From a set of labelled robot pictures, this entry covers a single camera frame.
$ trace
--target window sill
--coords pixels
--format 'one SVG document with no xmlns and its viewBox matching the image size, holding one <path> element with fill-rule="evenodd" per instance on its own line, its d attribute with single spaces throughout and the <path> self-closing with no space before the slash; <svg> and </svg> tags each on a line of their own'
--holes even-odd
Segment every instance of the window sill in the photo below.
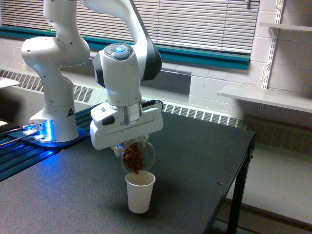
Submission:
<svg viewBox="0 0 312 234">
<path fill-rule="evenodd" d="M 55 36 L 55 32 L 36 30 L 22 27 L 0 26 L 0 37 L 29 39 L 38 36 Z M 102 39 L 83 36 L 91 49 L 102 50 L 105 46 L 120 42 L 113 39 Z M 170 46 L 157 45 L 161 58 L 167 62 L 180 62 L 193 65 L 225 67 L 240 70 L 247 70 L 250 56 L 238 55 L 214 51 L 203 51 Z"/>
</svg>

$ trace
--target white paper cup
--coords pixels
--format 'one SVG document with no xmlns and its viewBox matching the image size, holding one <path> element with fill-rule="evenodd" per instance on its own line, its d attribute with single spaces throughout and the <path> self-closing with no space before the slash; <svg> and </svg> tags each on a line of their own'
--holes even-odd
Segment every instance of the white paper cup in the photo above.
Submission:
<svg viewBox="0 0 312 234">
<path fill-rule="evenodd" d="M 155 176 L 147 171 L 139 171 L 139 174 L 130 172 L 126 175 L 128 207 L 136 214 L 142 214 L 150 208 Z"/>
</svg>

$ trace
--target white robotic arm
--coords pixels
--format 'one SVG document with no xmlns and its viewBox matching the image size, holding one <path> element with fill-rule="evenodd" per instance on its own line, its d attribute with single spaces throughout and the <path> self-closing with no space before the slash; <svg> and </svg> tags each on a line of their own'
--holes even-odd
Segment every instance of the white robotic arm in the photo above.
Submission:
<svg viewBox="0 0 312 234">
<path fill-rule="evenodd" d="M 93 11 L 115 16 L 127 24 L 135 42 L 132 47 L 136 53 L 140 79 L 154 79 L 161 69 L 161 57 L 133 0 L 81 0 L 81 2 Z"/>
<path fill-rule="evenodd" d="M 116 16 L 127 24 L 135 45 L 107 46 L 94 58 L 97 82 L 107 89 L 107 101 L 91 111 L 90 135 L 100 150 L 159 131 L 161 107 L 142 106 L 141 80 L 154 79 L 161 57 L 152 43 L 133 0 L 81 0 L 91 10 Z"/>
<path fill-rule="evenodd" d="M 85 63 L 90 49 L 77 29 L 76 0 L 44 0 L 43 14 L 57 36 L 28 39 L 22 46 L 22 57 L 39 74 L 44 90 L 44 108 L 30 122 L 45 123 L 43 134 L 36 136 L 41 143 L 66 142 L 78 131 L 73 83 L 60 68 Z"/>
</svg>

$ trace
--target window blinds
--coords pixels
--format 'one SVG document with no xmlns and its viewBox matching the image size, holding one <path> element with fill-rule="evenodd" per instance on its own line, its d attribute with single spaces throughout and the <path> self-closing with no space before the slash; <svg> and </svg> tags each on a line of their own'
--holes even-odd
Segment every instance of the window blinds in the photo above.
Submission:
<svg viewBox="0 0 312 234">
<path fill-rule="evenodd" d="M 134 0 L 154 43 L 250 53 L 260 0 Z M 43 0 L 0 0 L 4 25 L 48 30 Z M 132 40 L 121 20 L 78 1 L 82 35 Z"/>
</svg>

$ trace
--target table leg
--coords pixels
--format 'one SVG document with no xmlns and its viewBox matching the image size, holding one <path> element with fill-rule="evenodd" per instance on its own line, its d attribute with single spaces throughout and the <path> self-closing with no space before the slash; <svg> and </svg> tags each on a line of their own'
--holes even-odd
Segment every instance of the table leg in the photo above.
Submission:
<svg viewBox="0 0 312 234">
<path fill-rule="evenodd" d="M 227 234 L 235 234 L 237 225 L 238 225 L 238 219 L 239 219 L 239 212 L 242 205 L 243 195 L 244 195 L 244 189 L 246 184 L 246 178 L 247 178 L 247 171 L 248 166 L 250 162 L 250 153 L 248 153 L 240 171 L 238 172 L 238 175 L 236 177 L 235 187 L 234 187 L 234 193 L 232 198 L 232 204 L 231 204 L 231 211 L 230 211 L 230 217 L 229 217 L 229 223 L 228 223 L 228 229 Z"/>
</svg>

